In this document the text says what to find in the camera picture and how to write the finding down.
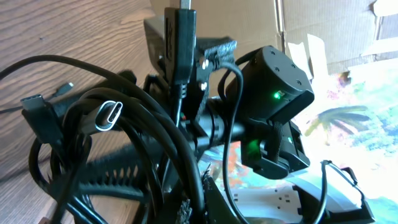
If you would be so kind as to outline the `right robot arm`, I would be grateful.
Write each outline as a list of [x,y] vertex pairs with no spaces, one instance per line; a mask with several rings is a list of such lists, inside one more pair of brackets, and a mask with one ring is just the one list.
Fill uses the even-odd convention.
[[100,104],[105,100],[124,103],[118,129],[130,134],[145,133],[154,138],[154,150],[164,150],[177,168],[189,199],[204,204],[197,160],[210,147],[242,142],[243,163],[269,179],[282,179],[288,173],[308,167],[300,133],[292,118],[314,100],[305,73],[277,49],[266,46],[234,59],[219,50],[202,50],[210,61],[206,68],[195,66],[191,80],[207,80],[221,68],[234,73],[226,84],[220,80],[219,97],[211,100],[191,85],[183,102],[180,122],[162,114],[147,102],[128,99],[108,88],[95,88],[83,95]]

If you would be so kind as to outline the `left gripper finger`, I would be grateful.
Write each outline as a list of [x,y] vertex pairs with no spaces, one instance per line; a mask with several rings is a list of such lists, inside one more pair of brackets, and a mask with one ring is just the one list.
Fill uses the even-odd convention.
[[205,196],[205,216],[209,224],[239,224],[229,205],[216,186],[209,171],[204,171],[201,181]]

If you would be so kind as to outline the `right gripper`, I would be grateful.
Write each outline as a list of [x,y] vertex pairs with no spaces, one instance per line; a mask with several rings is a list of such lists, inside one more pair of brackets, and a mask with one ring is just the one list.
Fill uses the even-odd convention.
[[187,97],[183,100],[180,130],[192,149],[206,149],[210,145],[213,122],[209,109],[206,109],[206,102],[213,68],[209,59],[201,57],[198,60],[187,86]]

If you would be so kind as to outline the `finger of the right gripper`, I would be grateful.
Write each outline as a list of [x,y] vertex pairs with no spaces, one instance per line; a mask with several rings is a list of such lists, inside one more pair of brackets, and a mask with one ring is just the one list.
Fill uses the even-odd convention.
[[87,162],[78,182],[82,194],[151,201],[142,162],[131,144]]

